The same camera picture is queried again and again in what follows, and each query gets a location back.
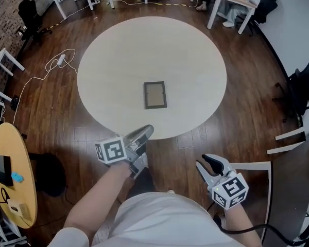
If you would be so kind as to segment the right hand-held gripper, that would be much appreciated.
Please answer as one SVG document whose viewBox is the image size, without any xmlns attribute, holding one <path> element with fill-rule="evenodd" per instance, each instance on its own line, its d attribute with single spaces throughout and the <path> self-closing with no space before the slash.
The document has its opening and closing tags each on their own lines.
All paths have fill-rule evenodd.
<svg viewBox="0 0 309 247">
<path fill-rule="evenodd" d="M 226 158 L 214 154 L 203 154 L 202 158 L 212 170 L 209 171 L 200 161 L 196 161 L 196 168 L 207 184 L 212 200 L 225 210 L 244 201 L 249 186 L 243 175 L 237 173 Z"/>
</svg>

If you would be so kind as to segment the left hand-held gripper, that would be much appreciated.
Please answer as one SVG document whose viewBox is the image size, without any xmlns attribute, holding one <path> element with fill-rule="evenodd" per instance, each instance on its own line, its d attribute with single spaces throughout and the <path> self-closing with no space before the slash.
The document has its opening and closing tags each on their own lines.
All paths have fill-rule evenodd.
<svg viewBox="0 0 309 247">
<path fill-rule="evenodd" d="M 130 177 L 136 179 L 144 168 L 148 168 L 146 142 L 154 132 L 152 125 L 145 125 L 125 137 L 114 137 L 100 140 L 95 143 L 98 160 L 106 165 L 120 161 L 130 164 Z"/>
</svg>

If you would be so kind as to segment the black picture frame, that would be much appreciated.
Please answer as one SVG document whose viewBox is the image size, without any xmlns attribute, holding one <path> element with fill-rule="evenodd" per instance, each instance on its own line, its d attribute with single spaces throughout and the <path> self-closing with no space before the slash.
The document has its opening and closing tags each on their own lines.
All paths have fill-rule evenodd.
<svg viewBox="0 0 309 247">
<path fill-rule="evenodd" d="M 164 81 L 144 83 L 144 103 L 147 110 L 167 108 Z"/>
</svg>

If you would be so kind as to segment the person's right forearm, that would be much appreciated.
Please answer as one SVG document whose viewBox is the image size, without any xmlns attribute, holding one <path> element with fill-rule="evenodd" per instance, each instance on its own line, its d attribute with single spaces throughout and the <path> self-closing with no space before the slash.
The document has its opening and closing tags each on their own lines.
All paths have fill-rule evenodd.
<svg viewBox="0 0 309 247">
<path fill-rule="evenodd" d="M 248 215 L 241 204 L 235 205 L 229 210 L 224 210 L 224 225 L 228 231 L 241 231 L 253 227 Z M 262 247 L 261 239 L 256 231 L 231 235 L 236 241 L 245 247 Z"/>
</svg>

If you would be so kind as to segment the person's left forearm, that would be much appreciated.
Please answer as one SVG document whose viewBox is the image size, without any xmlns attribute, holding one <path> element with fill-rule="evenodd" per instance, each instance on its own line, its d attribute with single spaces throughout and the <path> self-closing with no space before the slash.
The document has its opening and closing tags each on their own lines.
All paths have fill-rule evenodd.
<svg viewBox="0 0 309 247">
<path fill-rule="evenodd" d="M 127 162 L 121 161 L 111 165 L 97 183 L 74 205 L 64 227 L 81 230 L 88 237 L 89 242 L 92 242 L 130 175 Z"/>
</svg>

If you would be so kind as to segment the person's black trouser leg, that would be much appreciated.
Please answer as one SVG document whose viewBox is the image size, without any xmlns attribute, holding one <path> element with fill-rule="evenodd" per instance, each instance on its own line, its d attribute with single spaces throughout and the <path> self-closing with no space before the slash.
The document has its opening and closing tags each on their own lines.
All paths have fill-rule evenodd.
<svg viewBox="0 0 309 247">
<path fill-rule="evenodd" d="M 148 167 L 145 167 L 138 177 L 135 179 L 133 186 L 130 188 L 126 199 L 130 199 L 137 195 L 148 193 L 148 192 L 156 192 L 156 188 L 153 182 L 152 175 Z"/>
</svg>

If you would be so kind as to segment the person's white shirt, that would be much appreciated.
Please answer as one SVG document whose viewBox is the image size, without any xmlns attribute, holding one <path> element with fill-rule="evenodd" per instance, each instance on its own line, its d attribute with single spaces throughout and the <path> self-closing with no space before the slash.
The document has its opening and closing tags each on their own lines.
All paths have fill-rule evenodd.
<svg viewBox="0 0 309 247">
<path fill-rule="evenodd" d="M 48 247 L 90 247 L 88 237 L 63 227 Z M 195 201 L 167 192 L 148 192 L 118 209 L 109 238 L 97 247 L 245 247 L 223 233 Z"/>
</svg>

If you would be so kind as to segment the black round table base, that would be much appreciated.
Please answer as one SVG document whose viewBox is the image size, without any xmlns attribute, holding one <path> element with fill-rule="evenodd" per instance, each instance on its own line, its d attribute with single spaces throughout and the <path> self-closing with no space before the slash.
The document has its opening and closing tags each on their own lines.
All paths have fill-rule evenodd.
<svg viewBox="0 0 309 247">
<path fill-rule="evenodd" d="M 35 164 L 36 191 L 44 192 L 50 197 L 62 195 L 66 189 L 66 175 L 60 160 L 51 153 L 28 155 Z"/>
</svg>

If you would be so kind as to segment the round orange table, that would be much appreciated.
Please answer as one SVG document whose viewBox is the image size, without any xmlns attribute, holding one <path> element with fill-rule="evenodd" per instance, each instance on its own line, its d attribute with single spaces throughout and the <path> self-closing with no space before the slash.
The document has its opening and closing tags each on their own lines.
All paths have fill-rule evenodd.
<svg viewBox="0 0 309 247">
<path fill-rule="evenodd" d="M 23 177 L 21 183 L 13 182 L 12 187 L 6 187 L 0 183 L 0 202 L 3 202 L 1 188 L 3 187 L 14 203 L 22 203 L 28 211 L 26 217 L 13 214 L 8 204 L 0 204 L 6 216 L 15 225 L 21 228 L 30 228 L 37 219 L 38 203 L 35 179 L 29 158 L 29 154 L 23 138 L 18 129 L 10 124 L 0 125 L 0 155 L 8 156 L 11 159 L 11 170 Z"/>
</svg>

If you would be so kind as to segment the black office chair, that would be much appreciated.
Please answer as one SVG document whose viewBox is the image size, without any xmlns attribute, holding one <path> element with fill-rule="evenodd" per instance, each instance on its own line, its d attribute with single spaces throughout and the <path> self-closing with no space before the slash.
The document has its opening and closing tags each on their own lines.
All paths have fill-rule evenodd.
<svg viewBox="0 0 309 247">
<path fill-rule="evenodd" d="M 303 116 L 306 110 L 309 110 L 309 62 L 302 71 L 296 69 L 287 78 L 286 88 L 278 82 L 275 87 L 280 89 L 282 96 L 273 97 L 272 101 L 280 101 L 286 105 L 282 122 L 285 123 L 288 118 L 294 118 L 297 115 Z"/>
<path fill-rule="evenodd" d="M 18 6 L 18 14 L 24 23 L 24 28 L 19 27 L 17 30 L 22 35 L 23 41 L 27 42 L 32 38 L 42 44 L 42 37 L 46 33 L 52 34 L 50 28 L 43 27 L 43 17 L 38 14 L 34 0 L 22 0 Z"/>
<path fill-rule="evenodd" d="M 278 4 L 277 0 L 249 0 L 249 2 L 257 2 L 257 8 L 246 25 L 249 27 L 251 35 L 253 35 L 253 28 L 259 24 L 266 23 L 267 16 L 277 8 Z"/>
</svg>

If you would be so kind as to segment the blue small object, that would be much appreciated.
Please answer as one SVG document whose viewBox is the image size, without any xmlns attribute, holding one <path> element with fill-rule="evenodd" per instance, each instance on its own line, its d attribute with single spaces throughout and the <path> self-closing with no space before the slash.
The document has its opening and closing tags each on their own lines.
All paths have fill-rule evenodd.
<svg viewBox="0 0 309 247">
<path fill-rule="evenodd" d="M 21 183 L 24 181 L 23 176 L 20 175 L 20 174 L 17 173 L 17 172 L 12 172 L 12 173 L 11 173 L 11 178 L 12 178 L 13 182 L 19 183 L 19 184 L 21 184 Z"/>
</svg>

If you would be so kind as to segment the beige small box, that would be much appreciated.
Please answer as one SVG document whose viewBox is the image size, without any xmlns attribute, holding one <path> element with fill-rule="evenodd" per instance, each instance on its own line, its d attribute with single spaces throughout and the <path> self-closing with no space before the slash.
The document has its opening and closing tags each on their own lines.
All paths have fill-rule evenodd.
<svg viewBox="0 0 309 247">
<path fill-rule="evenodd" d="M 21 218 L 31 221 L 31 215 L 25 203 L 19 203 L 19 215 Z"/>
</svg>

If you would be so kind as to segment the black controller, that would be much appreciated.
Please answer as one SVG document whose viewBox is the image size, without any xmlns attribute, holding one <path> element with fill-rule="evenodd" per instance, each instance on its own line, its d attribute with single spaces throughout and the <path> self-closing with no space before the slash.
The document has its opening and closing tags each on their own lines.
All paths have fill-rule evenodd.
<svg viewBox="0 0 309 247">
<path fill-rule="evenodd" d="M 14 95 L 14 97 L 12 98 L 11 103 L 10 103 L 10 107 L 13 111 L 17 110 L 19 100 L 20 100 L 20 98 L 17 95 Z"/>
</svg>

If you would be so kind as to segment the black flat box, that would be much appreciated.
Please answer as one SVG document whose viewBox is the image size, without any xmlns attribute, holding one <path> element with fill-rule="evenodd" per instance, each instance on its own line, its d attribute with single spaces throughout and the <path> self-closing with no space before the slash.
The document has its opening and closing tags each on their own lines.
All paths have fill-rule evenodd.
<svg viewBox="0 0 309 247">
<path fill-rule="evenodd" d="M 0 183 L 7 187 L 13 186 L 11 171 L 11 158 L 9 156 L 0 155 Z"/>
</svg>

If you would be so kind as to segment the small white box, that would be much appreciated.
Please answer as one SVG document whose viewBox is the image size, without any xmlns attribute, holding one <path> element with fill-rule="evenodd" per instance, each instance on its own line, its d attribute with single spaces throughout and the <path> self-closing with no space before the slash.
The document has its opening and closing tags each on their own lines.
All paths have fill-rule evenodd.
<svg viewBox="0 0 309 247">
<path fill-rule="evenodd" d="M 8 199 L 7 200 L 8 207 L 10 211 L 16 215 L 21 214 L 21 208 L 20 208 L 20 203 L 16 200 L 13 199 Z"/>
</svg>

